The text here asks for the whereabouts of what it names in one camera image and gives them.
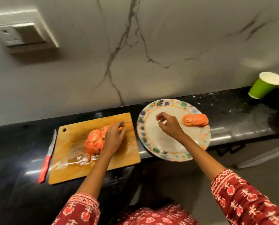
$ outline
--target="patterned plate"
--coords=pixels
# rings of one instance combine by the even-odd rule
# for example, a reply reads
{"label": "patterned plate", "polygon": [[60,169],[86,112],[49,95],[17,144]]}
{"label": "patterned plate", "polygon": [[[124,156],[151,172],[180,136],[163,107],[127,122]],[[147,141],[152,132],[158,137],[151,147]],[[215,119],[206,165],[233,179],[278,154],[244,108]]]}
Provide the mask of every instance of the patterned plate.
{"label": "patterned plate", "polygon": [[192,156],[175,139],[165,134],[159,127],[156,115],[160,112],[176,116],[183,131],[189,135],[200,147],[207,149],[210,143],[210,127],[187,127],[181,119],[187,114],[201,114],[201,112],[187,102],[176,99],[163,99],[147,105],[137,120],[137,134],[143,145],[154,155],[168,161],[184,162],[192,160]]}

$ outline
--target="black granite countertop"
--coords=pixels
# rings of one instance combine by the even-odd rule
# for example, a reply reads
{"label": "black granite countertop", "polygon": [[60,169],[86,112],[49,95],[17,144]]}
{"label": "black granite countertop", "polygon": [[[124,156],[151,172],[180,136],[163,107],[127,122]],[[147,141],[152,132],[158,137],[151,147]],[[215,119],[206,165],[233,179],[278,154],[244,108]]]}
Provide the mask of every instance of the black granite countertop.
{"label": "black granite countertop", "polygon": [[[251,99],[249,87],[178,99],[205,113],[211,127],[209,150],[222,145],[279,137],[279,91],[263,100]],[[136,127],[140,111],[149,103],[30,121],[0,127],[0,224],[51,224],[83,178],[57,185],[38,184],[40,169],[52,139],[53,130],[62,125],[129,112]],[[138,140],[142,162],[159,158],[145,150]],[[128,204],[139,185],[138,166],[107,173],[99,197],[101,218],[106,224]]]}

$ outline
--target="cutting board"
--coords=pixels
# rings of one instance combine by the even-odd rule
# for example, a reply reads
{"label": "cutting board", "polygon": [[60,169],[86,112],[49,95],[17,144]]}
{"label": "cutting board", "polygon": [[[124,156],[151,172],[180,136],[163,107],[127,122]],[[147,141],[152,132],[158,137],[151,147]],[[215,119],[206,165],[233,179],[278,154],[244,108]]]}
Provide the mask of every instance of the cutting board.
{"label": "cutting board", "polygon": [[126,133],[107,170],[139,163],[140,155],[130,113],[64,125],[58,129],[52,165],[50,166],[49,184],[88,175],[96,162],[96,160],[88,162],[88,157],[83,152],[84,142],[89,132],[118,121],[125,121]]}

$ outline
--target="paper cup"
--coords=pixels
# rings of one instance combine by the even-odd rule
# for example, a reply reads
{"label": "paper cup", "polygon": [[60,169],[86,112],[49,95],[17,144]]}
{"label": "paper cup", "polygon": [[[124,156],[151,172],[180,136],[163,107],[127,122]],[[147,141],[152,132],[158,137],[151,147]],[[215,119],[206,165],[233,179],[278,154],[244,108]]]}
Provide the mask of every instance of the paper cup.
{"label": "paper cup", "polygon": [[254,99],[262,99],[266,94],[279,86],[279,75],[273,72],[262,72],[248,95]]}

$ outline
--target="sleeve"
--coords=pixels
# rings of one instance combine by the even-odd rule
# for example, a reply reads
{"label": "sleeve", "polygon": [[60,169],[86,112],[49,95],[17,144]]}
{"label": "sleeve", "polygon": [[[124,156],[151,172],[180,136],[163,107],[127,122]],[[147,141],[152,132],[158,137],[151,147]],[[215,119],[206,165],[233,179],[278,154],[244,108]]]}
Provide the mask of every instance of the sleeve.
{"label": "sleeve", "polygon": [[231,225],[279,225],[279,207],[232,170],[219,173],[211,191]]}
{"label": "sleeve", "polygon": [[96,225],[100,217],[98,201],[85,193],[70,197],[52,225]]}

